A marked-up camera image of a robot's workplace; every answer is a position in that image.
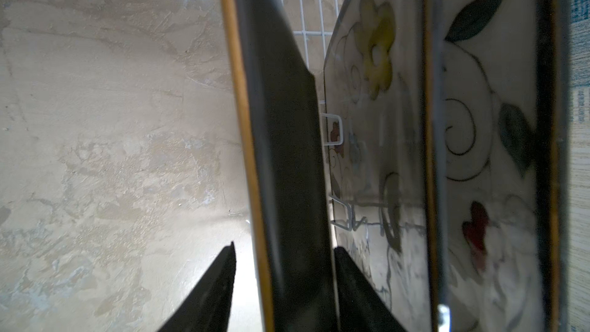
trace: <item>textured plaster wall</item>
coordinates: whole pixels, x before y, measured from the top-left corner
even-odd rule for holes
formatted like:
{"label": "textured plaster wall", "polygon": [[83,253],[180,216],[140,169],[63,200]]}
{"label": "textured plaster wall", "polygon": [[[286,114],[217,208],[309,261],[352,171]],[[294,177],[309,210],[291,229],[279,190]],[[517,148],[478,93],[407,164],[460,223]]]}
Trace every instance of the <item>textured plaster wall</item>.
{"label": "textured plaster wall", "polygon": [[0,0],[0,330],[155,331],[218,251],[260,330],[218,0]]}

